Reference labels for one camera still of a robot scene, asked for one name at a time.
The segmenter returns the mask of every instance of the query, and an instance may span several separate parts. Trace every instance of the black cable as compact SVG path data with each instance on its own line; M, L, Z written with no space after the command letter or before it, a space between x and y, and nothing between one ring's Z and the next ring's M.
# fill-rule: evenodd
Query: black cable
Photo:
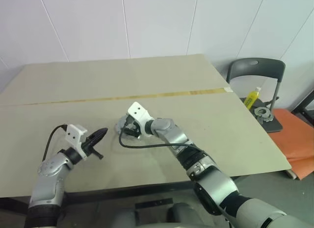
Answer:
M63 130L67 130L67 125L66 124L62 124L62 125L59 125L59 126L56 126L54 128L54 130L52 130L52 132L50 133L50 136L49 136L49 139L48 139L48 142L46 144L46 148L45 148L45 152L44 152L44 157L43 157L43 160L44 161L46 159L46 156L47 156L47 152L48 152L48 148L49 148L49 144L50 144L50 141L52 139L52 136L53 134L55 133L55 131L57 131L59 128L62 128Z
M126 128L126 126L128 125L128 123L124 124L123 128L121 129L121 132L119 134L119 143L121 146L125 147L125 148L130 148L130 149L144 149L144 148L155 148L155 147L164 147L164 146L186 146L186 147L190 147L190 148L195 148L197 150L201 150L200 148L198 148L195 145L188 145L188 144L181 144L181 143L168 143L168 144L157 144L157 145L147 145L147 146L128 146L122 143L121 137L122 134L124 132L124 129Z

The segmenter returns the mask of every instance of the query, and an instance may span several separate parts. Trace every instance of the yellow bottle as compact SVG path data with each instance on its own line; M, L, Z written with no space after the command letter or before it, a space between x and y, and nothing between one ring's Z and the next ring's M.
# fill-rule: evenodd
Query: yellow bottle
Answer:
M248 109L250 109L252 107L252 105L254 104L254 102L259 98L260 91L261 91L261 88L256 87L255 91L249 93L249 95L247 96L247 98L244 101L244 104Z

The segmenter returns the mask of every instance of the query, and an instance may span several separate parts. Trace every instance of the yellow tape strip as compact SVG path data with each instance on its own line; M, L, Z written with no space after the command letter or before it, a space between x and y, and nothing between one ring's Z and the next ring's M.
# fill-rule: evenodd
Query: yellow tape strip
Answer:
M126 97L104 97L104 98L80 99L80 100L71 100L71 101L50 101L50 102L29 103L29 104L22 104L22 105L76 103L76 102L93 102L93 101L117 101L117 100L129 100L129 99L141 99L141 98L204 95L204 94L215 94L215 93L225 93L225 92L227 91L224 88L217 88L217 89L198 90L198 91L169 92L169 93L126 96Z

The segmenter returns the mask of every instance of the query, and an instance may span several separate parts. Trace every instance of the chair backrest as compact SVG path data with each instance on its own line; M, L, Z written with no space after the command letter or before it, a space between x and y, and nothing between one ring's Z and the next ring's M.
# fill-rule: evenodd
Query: chair backrest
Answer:
M276 78L281 82L286 65L281 60L267 58L244 58L232 62L228 69L226 81L246 75L258 75Z

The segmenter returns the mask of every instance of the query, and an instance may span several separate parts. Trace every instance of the orange mat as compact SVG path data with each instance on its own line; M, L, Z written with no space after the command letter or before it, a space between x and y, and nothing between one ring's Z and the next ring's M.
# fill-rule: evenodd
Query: orange mat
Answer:
M269 136L287 157L293 172L303 179L314 171L314 128L286 109L274 109L273 113L283 130Z

